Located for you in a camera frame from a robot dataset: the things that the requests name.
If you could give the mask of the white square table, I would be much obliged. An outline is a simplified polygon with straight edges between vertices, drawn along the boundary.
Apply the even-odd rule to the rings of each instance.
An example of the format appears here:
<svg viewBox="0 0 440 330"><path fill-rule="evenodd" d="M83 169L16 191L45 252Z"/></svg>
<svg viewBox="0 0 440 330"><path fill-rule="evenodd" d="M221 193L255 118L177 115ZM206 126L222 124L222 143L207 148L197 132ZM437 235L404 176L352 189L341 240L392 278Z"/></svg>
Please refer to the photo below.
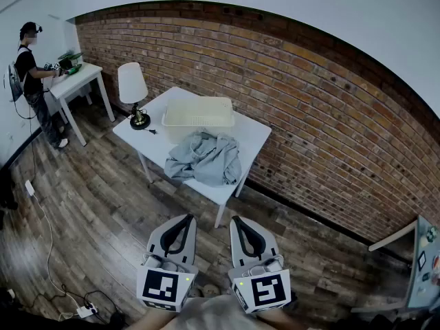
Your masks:
<svg viewBox="0 0 440 330"><path fill-rule="evenodd" d="M162 117L166 111L168 101L174 99L192 100L194 98L198 98L198 95L178 87L173 87L144 105L143 109L147 111L151 118L150 128L155 129L157 131L156 134L150 133L148 129L132 129L128 119L123 120L113 128L113 132L121 140L137 151L149 182L152 182L153 179L146 161L150 160L160 168L163 168L169 151L175 146L169 142L165 128L162 125ZM240 195L252 164L272 131L268 126L236 111L234 112L234 120L235 123L231 136L239 143L239 160L243 170L238 184L213 188L193 179L184 182L187 186L190 186L193 190L196 190L219 206L214 223L215 228L218 228L221 223L229 198L232 195L235 195L235 197Z"/></svg>

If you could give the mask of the grey table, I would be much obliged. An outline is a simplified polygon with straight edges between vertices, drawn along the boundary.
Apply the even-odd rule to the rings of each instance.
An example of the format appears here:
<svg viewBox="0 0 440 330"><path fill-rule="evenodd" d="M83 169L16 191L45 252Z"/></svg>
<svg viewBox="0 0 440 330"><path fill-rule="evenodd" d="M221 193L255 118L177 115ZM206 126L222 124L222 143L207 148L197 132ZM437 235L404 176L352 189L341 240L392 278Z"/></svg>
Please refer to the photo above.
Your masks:
<svg viewBox="0 0 440 330"><path fill-rule="evenodd" d="M373 313L432 307L440 299L440 230L419 215L416 220L368 247L373 252L414 233L412 267L404 298L378 307L354 307L351 313Z"/></svg>

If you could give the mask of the white power strip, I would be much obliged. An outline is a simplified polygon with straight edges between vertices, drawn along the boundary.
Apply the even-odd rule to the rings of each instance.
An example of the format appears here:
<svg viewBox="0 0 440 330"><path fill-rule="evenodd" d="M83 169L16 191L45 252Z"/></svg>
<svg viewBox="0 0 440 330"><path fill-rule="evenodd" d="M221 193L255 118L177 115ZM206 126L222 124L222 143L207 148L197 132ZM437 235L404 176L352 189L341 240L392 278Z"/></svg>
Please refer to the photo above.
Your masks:
<svg viewBox="0 0 440 330"><path fill-rule="evenodd" d="M84 319L84 318L88 318L90 316L97 315L98 310L93 304L88 304L88 305L77 308L76 313L80 318Z"/></svg>

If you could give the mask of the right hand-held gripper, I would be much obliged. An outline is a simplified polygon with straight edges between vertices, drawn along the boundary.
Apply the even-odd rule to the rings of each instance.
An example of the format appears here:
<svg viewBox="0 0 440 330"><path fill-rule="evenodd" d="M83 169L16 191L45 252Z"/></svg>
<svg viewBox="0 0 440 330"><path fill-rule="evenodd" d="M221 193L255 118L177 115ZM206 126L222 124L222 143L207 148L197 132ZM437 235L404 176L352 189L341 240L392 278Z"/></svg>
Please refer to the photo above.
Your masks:
<svg viewBox="0 0 440 330"><path fill-rule="evenodd" d="M274 235L259 223L233 216L230 222L231 288L247 314L281 308L292 301L289 270ZM244 265L245 259L273 256Z"/></svg>

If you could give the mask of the person's left forearm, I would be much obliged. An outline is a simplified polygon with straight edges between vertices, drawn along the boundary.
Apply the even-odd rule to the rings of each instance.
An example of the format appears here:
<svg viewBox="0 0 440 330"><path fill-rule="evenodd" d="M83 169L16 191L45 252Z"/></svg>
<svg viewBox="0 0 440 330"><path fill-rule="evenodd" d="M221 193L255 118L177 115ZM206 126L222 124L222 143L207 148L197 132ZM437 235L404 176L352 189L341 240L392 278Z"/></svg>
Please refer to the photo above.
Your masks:
<svg viewBox="0 0 440 330"><path fill-rule="evenodd" d="M150 308L142 318L128 326L125 330L161 330L176 315L175 312Z"/></svg>

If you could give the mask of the table lamp with white shade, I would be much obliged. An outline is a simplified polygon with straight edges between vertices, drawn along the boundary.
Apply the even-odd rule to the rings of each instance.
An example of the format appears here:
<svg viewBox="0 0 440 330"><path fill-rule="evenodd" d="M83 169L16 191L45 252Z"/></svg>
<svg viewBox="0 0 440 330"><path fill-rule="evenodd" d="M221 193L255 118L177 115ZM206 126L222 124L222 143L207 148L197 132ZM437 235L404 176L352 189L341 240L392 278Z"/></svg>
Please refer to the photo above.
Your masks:
<svg viewBox="0 0 440 330"><path fill-rule="evenodd" d="M125 63L118 68L118 89L120 102L132 105L130 125L132 129L146 129L150 116L141 111L139 103L148 96L148 89L139 63Z"/></svg>

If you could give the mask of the cream perforated plastic basket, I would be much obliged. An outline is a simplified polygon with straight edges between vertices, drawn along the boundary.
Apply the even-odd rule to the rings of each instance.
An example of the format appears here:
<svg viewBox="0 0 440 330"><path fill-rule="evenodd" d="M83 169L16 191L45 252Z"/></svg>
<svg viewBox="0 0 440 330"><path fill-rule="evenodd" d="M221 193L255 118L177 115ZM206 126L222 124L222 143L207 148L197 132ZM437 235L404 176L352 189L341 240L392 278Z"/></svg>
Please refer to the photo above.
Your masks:
<svg viewBox="0 0 440 330"><path fill-rule="evenodd" d="M234 125L232 102L224 97L171 99L162 116L162 126L172 144L179 144L195 131L230 134Z"/></svg>

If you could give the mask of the person's right forearm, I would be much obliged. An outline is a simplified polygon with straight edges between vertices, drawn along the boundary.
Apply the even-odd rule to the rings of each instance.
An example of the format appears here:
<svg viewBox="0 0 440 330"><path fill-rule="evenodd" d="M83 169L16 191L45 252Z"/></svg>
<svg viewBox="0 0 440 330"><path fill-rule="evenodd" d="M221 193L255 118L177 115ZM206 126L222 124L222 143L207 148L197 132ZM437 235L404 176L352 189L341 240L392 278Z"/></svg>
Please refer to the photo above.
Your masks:
<svg viewBox="0 0 440 330"><path fill-rule="evenodd" d="M279 308L258 312L256 316L276 330L302 329L301 324L296 322L292 317Z"/></svg>

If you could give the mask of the green tiered tray stand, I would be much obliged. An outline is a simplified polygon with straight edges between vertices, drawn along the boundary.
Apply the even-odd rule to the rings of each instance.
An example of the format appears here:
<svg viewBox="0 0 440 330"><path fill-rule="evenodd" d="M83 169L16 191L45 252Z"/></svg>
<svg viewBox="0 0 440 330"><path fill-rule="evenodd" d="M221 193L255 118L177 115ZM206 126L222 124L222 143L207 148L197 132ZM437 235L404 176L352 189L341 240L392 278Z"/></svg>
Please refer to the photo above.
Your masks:
<svg viewBox="0 0 440 330"><path fill-rule="evenodd" d="M58 64L61 68L61 75L73 75L79 71L82 64L78 62L79 58L83 55L82 52L73 54L68 52L58 57Z"/></svg>

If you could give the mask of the person's light shirt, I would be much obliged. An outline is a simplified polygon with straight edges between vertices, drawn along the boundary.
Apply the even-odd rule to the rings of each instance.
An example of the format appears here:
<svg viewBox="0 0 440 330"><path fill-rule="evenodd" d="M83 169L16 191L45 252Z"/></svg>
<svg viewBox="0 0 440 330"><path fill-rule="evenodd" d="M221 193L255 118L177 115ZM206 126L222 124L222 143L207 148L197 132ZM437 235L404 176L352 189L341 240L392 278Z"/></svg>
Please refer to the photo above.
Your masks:
<svg viewBox="0 0 440 330"><path fill-rule="evenodd" d="M246 314L232 295L191 298L162 330L275 330Z"/></svg>

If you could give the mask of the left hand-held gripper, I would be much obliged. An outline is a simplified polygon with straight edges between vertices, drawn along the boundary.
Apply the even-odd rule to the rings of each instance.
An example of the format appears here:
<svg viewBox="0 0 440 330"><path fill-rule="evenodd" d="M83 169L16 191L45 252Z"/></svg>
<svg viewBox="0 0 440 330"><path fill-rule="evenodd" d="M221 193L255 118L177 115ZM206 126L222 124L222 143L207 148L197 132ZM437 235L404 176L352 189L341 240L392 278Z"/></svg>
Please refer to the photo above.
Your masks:
<svg viewBox="0 0 440 330"><path fill-rule="evenodd" d="M172 250L181 233L180 245ZM136 297L147 307L180 312L195 284L197 222L193 215L174 217L152 231L146 260L137 269ZM165 257L181 257L181 262Z"/></svg>

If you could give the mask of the white side table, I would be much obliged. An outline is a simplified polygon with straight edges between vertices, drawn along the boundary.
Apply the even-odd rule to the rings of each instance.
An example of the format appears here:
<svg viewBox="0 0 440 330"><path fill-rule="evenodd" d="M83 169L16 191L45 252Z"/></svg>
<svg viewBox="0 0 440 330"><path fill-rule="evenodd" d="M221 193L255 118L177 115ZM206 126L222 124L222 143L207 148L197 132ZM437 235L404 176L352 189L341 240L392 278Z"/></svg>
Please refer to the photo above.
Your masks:
<svg viewBox="0 0 440 330"><path fill-rule="evenodd" d="M102 79L101 67L92 65L90 63L83 63L78 72L70 76L58 77L54 81L54 84L49 88L49 92L55 101L63 122L71 125L76 137L83 146L86 146L87 142L80 132L80 129L78 128L78 125L76 124L76 121L68 107L67 99L77 91L81 91L84 86L89 85L89 83L93 80L97 81L100 95L104 102L109 119L110 121L114 122L115 116L113 114L113 110L111 108L107 91Z"/></svg>

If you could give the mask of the light blue denim garment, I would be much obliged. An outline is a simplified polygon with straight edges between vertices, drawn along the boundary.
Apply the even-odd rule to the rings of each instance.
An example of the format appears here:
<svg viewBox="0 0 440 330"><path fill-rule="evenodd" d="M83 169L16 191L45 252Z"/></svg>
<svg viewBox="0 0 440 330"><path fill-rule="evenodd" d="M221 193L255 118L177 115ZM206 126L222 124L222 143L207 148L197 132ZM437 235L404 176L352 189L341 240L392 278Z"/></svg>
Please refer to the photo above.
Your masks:
<svg viewBox="0 0 440 330"><path fill-rule="evenodd" d="M235 185L242 174L239 142L225 133L195 131L169 152L164 173L181 182L195 179L211 187Z"/></svg>

